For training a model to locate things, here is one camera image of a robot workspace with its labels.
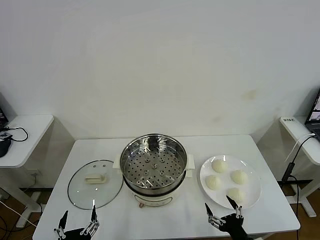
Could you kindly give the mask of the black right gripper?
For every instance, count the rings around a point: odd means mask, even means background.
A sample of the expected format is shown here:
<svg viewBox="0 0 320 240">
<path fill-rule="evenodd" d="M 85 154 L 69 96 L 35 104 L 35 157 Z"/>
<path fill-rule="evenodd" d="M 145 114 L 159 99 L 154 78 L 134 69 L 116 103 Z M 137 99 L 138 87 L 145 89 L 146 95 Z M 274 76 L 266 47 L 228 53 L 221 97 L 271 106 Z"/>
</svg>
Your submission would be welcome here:
<svg viewBox="0 0 320 240">
<path fill-rule="evenodd" d="M 226 195 L 226 198 L 235 210 L 235 214 L 230 214 L 220 219 L 213 214 L 210 207 L 205 203 L 208 223 L 216 229 L 221 227 L 221 231 L 228 233 L 233 240 L 248 240 L 249 236 L 242 227 L 244 221 L 242 206 L 238 205 L 236 201 L 231 199 L 228 195 Z"/>
</svg>

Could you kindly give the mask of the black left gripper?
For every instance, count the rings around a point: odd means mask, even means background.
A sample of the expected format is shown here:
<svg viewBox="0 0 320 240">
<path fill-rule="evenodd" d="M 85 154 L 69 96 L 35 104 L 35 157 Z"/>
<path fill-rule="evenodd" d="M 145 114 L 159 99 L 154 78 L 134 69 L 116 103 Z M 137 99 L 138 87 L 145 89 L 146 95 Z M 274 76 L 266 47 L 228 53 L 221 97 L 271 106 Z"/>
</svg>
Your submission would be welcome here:
<svg viewBox="0 0 320 240">
<path fill-rule="evenodd" d="M 58 227 L 53 231 L 57 234 L 58 238 L 64 238 L 65 240 L 91 240 L 93 235 L 98 230 L 100 223 L 98 221 L 98 215 L 96 212 L 96 201 L 92 200 L 92 211 L 90 221 L 85 228 L 78 228 L 68 230 L 64 232 L 68 218 L 68 210 L 65 211 L 62 218 L 59 220 Z"/>
</svg>

